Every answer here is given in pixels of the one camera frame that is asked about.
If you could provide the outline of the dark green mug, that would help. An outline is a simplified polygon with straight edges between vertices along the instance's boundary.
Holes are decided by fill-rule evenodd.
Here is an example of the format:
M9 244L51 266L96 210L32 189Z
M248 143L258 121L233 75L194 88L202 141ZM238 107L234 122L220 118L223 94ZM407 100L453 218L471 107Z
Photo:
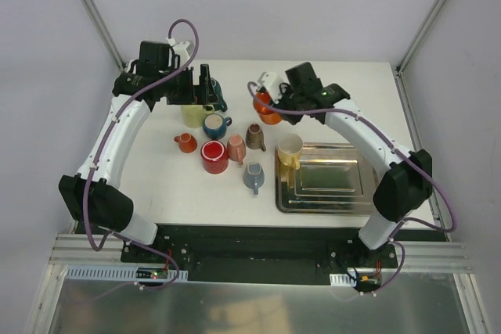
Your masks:
M223 113L225 113L228 110L228 106L226 104L226 101L224 100L221 85L214 78L211 79L211 85L217 97L216 103L214 103L212 106L214 107L215 111L222 111Z

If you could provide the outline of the bright orange mug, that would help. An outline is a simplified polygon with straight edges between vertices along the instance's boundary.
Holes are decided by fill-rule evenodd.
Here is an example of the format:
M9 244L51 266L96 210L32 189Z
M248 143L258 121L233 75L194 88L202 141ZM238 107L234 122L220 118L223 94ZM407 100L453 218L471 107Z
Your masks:
M256 96L261 102L267 105L270 103L271 98L267 92L257 92ZM263 123L267 125L276 125L282 121L282 117L279 113L271 111L256 100L253 101L253 106Z

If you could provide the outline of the yellow mug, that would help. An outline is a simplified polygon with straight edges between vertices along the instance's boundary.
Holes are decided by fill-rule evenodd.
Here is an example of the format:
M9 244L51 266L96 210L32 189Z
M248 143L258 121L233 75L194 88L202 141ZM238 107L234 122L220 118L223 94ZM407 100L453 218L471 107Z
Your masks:
M283 136L277 143L276 155L279 163L279 177L287 180L288 189L295 186L295 171L301 168L301 154L303 151L303 140L299 135L288 134Z

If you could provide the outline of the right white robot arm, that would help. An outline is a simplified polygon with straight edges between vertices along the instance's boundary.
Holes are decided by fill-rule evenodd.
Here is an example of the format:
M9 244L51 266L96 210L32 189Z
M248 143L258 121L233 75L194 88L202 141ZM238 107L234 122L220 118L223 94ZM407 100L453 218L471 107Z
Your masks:
M279 85L278 108L306 111L310 117L333 129L351 143L369 162L380 178L373 194L376 213L359 230L352 247L354 262L370 267L380 258L387 242L402 219L418 209L432 193L432 185L410 163L427 175L432 173L431 155L424 149L401 147L389 136L369 126L351 96L338 84L323 86L310 63L286 71L287 83Z

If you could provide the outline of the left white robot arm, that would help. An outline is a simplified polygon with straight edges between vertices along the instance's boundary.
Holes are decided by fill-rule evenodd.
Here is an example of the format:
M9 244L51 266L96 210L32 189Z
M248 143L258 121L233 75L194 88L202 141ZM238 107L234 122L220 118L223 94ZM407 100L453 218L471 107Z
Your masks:
M135 137L157 102L176 106L217 102L207 64L200 65L199 81L193 81L190 64L195 52L192 41L142 41L138 59L114 82L107 118L89 156L75 175L59 181L59 192L74 220L139 242L140 256L150 263L164 257L166 246L157 238L157 224L137 214L133 201L120 192L121 175Z

